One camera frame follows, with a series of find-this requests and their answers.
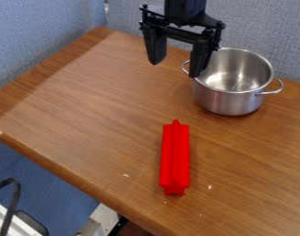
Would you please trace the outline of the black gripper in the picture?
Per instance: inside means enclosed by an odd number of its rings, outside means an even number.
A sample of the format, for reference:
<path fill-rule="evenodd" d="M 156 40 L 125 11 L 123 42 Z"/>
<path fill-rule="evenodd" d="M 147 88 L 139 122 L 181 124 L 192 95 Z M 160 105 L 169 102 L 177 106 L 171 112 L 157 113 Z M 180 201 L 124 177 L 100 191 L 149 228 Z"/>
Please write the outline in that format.
<path fill-rule="evenodd" d="M 179 38 L 192 44 L 189 77 L 199 77 L 208 67 L 226 28 L 226 23 L 212 18 L 205 9 L 205 3 L 165 3 L 164 13 L 157 13 L 148 5 L 140 7 L 151 63 L 159 65 L 167 58 L 167 36 Z"/>

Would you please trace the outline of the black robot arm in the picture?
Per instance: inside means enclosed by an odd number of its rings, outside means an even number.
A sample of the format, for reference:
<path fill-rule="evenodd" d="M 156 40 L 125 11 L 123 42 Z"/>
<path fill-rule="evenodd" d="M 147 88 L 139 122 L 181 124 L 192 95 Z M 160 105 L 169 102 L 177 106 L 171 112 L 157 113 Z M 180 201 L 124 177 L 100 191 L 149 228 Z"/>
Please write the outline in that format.
<path fill-rule="evenodd" d="M 165 0 L 164 13 L 140 7 L 148 58 L 159 65 L 167 58 L 167 39 L 193 45 L 189 77 L 197 77 L 207 69 L 214 52 L 220 49 L 222 34 L 227 25 L 207 14 L 207 0 Z"/>

